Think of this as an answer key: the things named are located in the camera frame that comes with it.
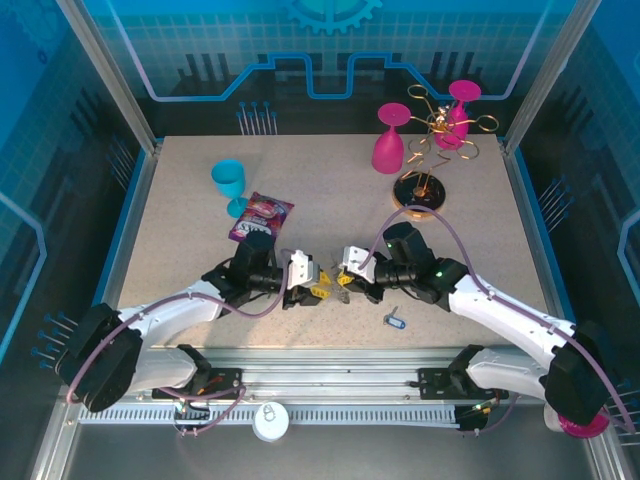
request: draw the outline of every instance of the blue cup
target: blue cup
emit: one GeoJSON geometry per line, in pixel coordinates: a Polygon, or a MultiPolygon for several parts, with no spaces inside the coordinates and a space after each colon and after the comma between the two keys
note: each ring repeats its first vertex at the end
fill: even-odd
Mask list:
{"type": "Polygon", "coordinates": [[[233,218],[239,218],[248,202],[246,198],[242,198],[246,186],[244,166],[238,160],[227,158],[214,165],[211,178],[222,195],[233,199],[227,205],[227,213],[233,218]]]}

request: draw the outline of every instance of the beige table surface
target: beige table surface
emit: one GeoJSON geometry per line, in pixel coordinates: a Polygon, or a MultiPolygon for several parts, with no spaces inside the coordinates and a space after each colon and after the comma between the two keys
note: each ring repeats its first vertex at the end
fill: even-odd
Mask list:
{"type": "MultiPolygon", "coordinates": [[[[228,199],[216,190],[212,166],[241,160],[246,194],[258,191],[295,203],[276,248],[297,248],[325,268],[345,245],[369,247],[395,211],[390,191],[397,175],[371,168],[376,135],[210,136],[165,139],[120,298],[120,307],[148,303],[181,290],[225,258],[237,244],[227,239],[234,220],[228,199]]],[[[453,224],[477,272],[497,288],[545,310],[531,253],[496,137],[472,137],[481,155],[455,159],[437,169],[446,188],[441,213],[453,224]]],[[[428,157],[436,162],[435,153],[428,157]]],[[[437,256],[462,260],[435,220],[415,223],[437,256]]],[[[246,311],[258,312],[260,299],[246,311]]],[[[184,331],[170,344],[210,347],[440,347],[504,344],[471,320],[385,292],[380,305],[351,295],[351,304],[330,298],[317,307],[280,308],[265,318],[228,315],[184,331]],[[384,326],[394,306],[407,327],[384,326]]]]}

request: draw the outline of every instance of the white bottle cap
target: white bottle cap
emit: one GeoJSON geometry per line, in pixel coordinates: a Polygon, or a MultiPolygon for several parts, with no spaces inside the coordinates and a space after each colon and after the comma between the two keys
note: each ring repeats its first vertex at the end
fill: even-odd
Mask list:
{"type": "Polygon", "coordinates": [[[287,410],[276,402],[260,405],[253,419],[253,431],[264,442],[275,442],[282,438],[289,428],[287,410]]]}

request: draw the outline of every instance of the purple snack bag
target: purple snack bag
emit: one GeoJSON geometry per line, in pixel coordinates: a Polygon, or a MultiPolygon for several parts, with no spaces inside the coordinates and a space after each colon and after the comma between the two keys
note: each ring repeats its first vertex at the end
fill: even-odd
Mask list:
{"type": "Polygon", "coordinates": [[[241,242],[249,232],[257,230],[268,233],[275,240],[293,207],[293,203],[253,192],[247,208],[229,232],[229,238],[241,242]]]}

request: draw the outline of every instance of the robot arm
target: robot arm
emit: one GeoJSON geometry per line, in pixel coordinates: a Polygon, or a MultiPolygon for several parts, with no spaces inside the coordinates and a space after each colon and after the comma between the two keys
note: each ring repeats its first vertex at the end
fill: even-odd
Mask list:
{"type": "Polygon", "coordinates": [[[479,278],[489,292],[487,295],[478,288],[465,265],[449,258],[436,258],[420,232],[408,222],[392,225],[383,238],[391,258],[376,252],[364,267],[361,265],[369,252],[345,247],[338,283],[363,293],[373,303],[382,301],[387,288],[410,289],[425,303],[484,325],[529,357],[498,354],[470,345],[449,367],[451,383],[461,393],[473,385],[531,395],[545,400],[566,419],[589,425],[609,393],[584,357],[557,331],[573,337],[615,379],[613,351],[599,326],[586,322],[576,327],[507,296],[479,278]],[[551,327],[541,326],[495,298],[507,300],[551,327]]]}
{"type": "Polygon", "coordinates": [[[270,235],[252,232],[238,245],[228,266],[223,262],[180,292],[120,311],[106,304],[92,307],[67,340],[55,372],[70,385],[102,339],[123,321],[141,315],[99,354],[78,384],[76,396],[90,411],[98,412],[128,392],[172,387],[195,395],[215,373],[211,365],[189,345],[149,355],[154,345],[230,313],[221,303],[240,307],[253,300],[253,292],[283,292],[285,309],[317,305],[322,300],[324,290],[318,285],[326,283],[327,277],[312,257],[300,250],[293,252],[284,267],[288,280],[283,285],[283,268],[276,264],[273,246],[270,235]]]}

